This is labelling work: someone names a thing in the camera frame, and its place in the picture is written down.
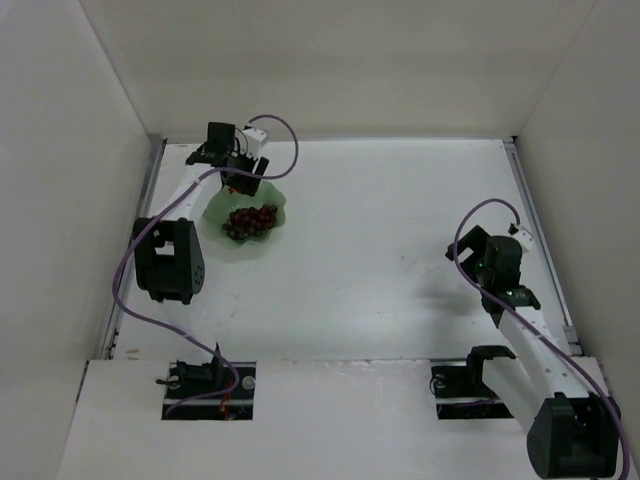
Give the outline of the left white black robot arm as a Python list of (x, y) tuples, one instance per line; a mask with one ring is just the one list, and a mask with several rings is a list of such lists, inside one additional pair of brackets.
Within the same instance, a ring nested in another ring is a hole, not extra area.
[(187, 157), (181, 183), (169, 200), (175, 207), (134, 250), (137, 284), (152, 300), (188, 305), (200, 293), (205, 263), (196, 224), (220, 191), (256, 195), (269, 165), (261, 155), (267, 141), (268, 133), (252, 125), (208, 124), (206, 141)]

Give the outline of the dark red fake grapes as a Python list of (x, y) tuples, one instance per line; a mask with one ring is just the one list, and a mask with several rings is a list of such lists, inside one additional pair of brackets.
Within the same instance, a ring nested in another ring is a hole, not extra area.
[(235, 242), (260, 238), (276, 226), (277, 213), (278, 207), (273, 204), (238, 208), (228, 215), (221, 229)]

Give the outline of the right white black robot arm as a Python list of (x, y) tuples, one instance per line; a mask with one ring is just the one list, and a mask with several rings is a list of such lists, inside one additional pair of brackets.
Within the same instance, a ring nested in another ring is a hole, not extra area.
[(518, 421), (540, 478), (611, 478), (620, 411), (557, 354), (540, 302), (520, 281), (522, 256), (531, 243), (524, 231), (491, 235), (475, 226), (447, 248), (450, 261), (470, 253), (461, 270), (480, 288), (483, 310), (509, 343), (473, 348), (467, 357), (471, 377)]

